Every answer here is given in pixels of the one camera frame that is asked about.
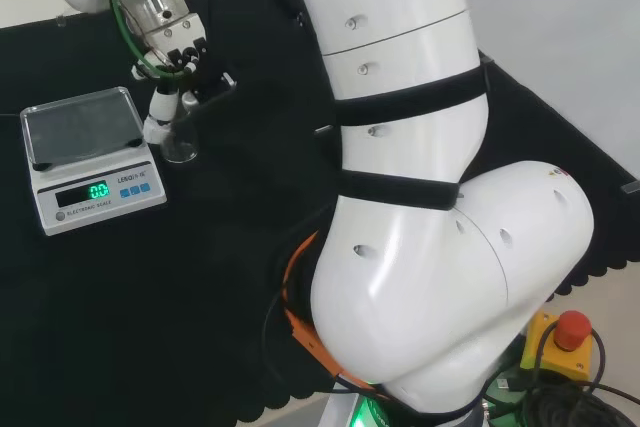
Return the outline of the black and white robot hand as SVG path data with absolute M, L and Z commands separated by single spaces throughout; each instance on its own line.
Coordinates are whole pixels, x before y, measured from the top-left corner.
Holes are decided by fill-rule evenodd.
M 205 27 L 194 13 L 140 34 L 132 75 L 155 82 L 143 123 L 145 141 L 165 143 L 176 121 L 231 93 L 230 68 L 214 55 Z

